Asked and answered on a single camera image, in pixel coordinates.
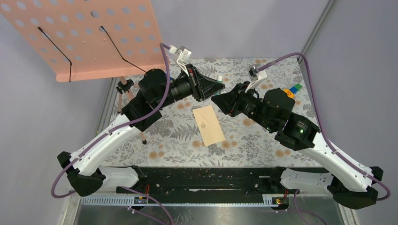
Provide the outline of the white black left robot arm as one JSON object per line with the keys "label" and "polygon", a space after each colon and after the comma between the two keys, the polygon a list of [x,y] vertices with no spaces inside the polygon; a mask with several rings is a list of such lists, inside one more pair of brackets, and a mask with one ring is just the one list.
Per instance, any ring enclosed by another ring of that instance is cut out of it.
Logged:
{"label": "white black left robot arm", "polygon": [[186,68],[187,71],[181,71],[173,80],[161,69],[146,72],[138,82],[136,96],[107,128],[81,149],[58,155],[75,192],[84,197],[117,187],[128,187],[135,193],[144,190],[144,175],[137,172],[135,166],[110,167],[102,163],[162,117],[161,112],[155,110],[158,105],[164,108],[188,96],[202,102],[225,88],[221,82],[203,76],[192,64],[187,64]]}

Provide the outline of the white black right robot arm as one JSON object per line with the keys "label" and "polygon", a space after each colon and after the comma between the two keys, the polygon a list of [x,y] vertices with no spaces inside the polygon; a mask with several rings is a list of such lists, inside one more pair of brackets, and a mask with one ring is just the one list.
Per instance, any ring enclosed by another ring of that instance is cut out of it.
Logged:
{"label": "white black right robot arm", "polygon": [[295,100],[277,88],[263,98],[248,83],[239,83],[230,92],[211,100],[226,115],[244,114],[268,132],[282,146],[310,157],[326,169],[325,173],[295,171],[276,167],[269,176],[275,193],[299,190],[326,194],[337,203],[354,210],[376,204],[378,191],[373,188],[383,176],[379,167],[367,167],[326,140],[320,128],[307,117],[294,113]]}

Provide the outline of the cream envelope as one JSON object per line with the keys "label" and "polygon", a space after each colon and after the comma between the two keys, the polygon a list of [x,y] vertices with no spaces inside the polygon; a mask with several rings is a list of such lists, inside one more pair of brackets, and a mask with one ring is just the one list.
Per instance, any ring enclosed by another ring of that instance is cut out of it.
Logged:
{"label": "cream envelope", "polygon": [[211,105],[193,109],[192,112],[205,146],[226,140],[214,109]]}

